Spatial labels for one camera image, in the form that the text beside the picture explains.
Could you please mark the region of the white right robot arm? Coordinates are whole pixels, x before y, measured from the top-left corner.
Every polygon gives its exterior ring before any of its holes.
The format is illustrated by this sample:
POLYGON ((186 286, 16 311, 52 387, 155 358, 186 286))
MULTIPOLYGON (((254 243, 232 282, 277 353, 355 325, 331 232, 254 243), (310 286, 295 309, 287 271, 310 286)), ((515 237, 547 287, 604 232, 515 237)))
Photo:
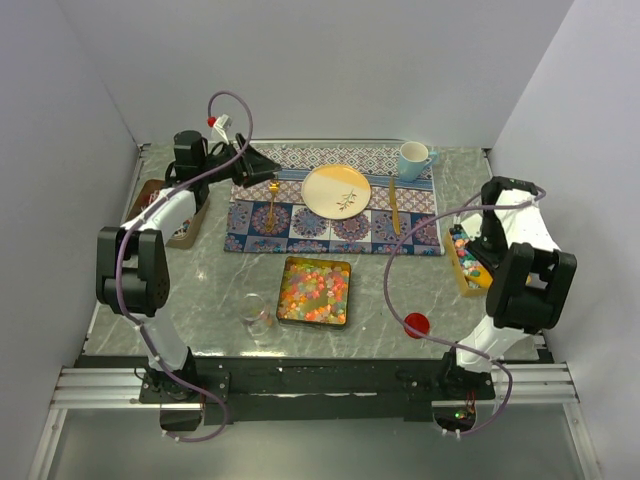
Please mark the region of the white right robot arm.
POLYGON ((514 344, 559 321, 577 259, 548 232, 538 205, 544 195, 532 182, 495 176, 481 188, 482 212, 460 225, 492 282, 484 317, 443 356, 437 382, 449 398, 462 397, 514 344))

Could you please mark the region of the square tin of translucent candies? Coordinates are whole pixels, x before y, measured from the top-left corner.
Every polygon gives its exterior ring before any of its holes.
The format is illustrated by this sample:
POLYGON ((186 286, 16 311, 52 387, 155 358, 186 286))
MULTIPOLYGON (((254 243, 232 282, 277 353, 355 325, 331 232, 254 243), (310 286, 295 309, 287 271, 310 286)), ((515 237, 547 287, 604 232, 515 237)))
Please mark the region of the square tin of translucent candies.
POLYGON ((348 323, 352 268, 344 261, 289 256, 276 318, 280 324, 343 330, 348 323))

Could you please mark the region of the yellow plastic scoop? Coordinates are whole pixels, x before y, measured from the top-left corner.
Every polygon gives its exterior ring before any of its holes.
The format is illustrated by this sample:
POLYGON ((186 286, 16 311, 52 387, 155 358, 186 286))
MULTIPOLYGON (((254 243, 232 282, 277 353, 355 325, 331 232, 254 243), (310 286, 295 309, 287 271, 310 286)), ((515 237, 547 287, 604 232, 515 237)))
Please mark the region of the yellow plastic scoop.
POLYGON ((484 267, 478 267, 470 273, 469 280, 482 289, 488 289, 493 282, 493 277, 484 267))

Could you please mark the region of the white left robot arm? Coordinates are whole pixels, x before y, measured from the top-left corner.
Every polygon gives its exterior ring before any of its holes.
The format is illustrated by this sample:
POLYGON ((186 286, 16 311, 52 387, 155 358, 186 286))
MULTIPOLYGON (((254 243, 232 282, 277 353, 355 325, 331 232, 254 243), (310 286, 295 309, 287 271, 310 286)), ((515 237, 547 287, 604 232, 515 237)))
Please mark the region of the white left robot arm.
POLYGON ((225 180, 248 188, 276 178, 281 167, 238 135, 214 147, 197 131, 174 137, 174 160, 156 199, 119 227, 104 227, 97 239, 96 296, 127 318, 140 334, 151 377, 174 400, 198 392, 190 348, 163 313, 170 293, 165 247, 183 222, 205 206, 210 185, 225 180))

